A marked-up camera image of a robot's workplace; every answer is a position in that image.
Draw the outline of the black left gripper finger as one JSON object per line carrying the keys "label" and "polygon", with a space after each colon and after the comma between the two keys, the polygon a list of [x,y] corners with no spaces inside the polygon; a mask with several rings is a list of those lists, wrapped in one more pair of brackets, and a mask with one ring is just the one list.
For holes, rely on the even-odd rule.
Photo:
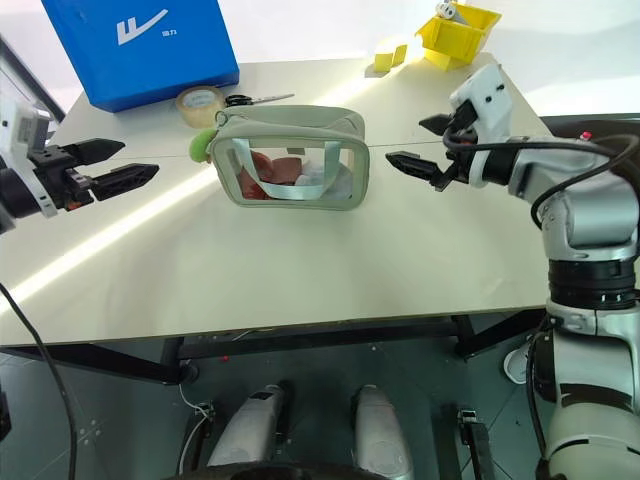
{"label": "black left gripper finger", "polygon": [[92,180],[96,200],[104,201],[146,185],[159,171],[155,164],[134,163],[111,170]]}
{"label": "black left gripper finger", "polygon": [[62,147],[60,163],[63,166],[87,166],[104,162],[121,151],[125,144],[121,141],[94,138]]}

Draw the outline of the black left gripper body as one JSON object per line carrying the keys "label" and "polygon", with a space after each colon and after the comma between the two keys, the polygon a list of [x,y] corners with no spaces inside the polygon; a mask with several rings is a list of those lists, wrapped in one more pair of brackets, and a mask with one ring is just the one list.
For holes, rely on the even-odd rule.
{"label": "black left gripper body", "polygon": [[79,145],[31,150],[28,159],[57,210],[72,211],[94,202],[90,193],[93,181],[76,171],[87,165]]}

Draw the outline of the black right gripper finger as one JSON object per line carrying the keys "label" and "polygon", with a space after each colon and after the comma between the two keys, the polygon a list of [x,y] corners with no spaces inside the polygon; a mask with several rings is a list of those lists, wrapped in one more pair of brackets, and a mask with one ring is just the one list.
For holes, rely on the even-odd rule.
{"label": "black right gripper finger", "polygon": [[424,160],[417,154],[398,151],[387,153],[385,158],[403,174],[429,183],[436,191],[445,190],[451,183],[451,176],[442,171],[436,162]]}
{"label": "black right gripper finger", "polygon": [[437,114],[424,118],[418,124],[434,135],[446,135],[457,132],[453,114]]}

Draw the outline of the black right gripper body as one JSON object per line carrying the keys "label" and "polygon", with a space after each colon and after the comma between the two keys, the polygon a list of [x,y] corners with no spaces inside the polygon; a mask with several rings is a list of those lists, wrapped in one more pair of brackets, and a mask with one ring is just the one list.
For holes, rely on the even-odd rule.
{"label": "black right gripper body", "polygon": [[477,112],[470,100],[464,100],[446,117],[442,140],[446,147],[446,158],[451,161],[451,165],[444,173],[441,190],[445,190],[452,182],[469,182],[475,155],[474,145],[478,141],[472,124],[477,119]]}

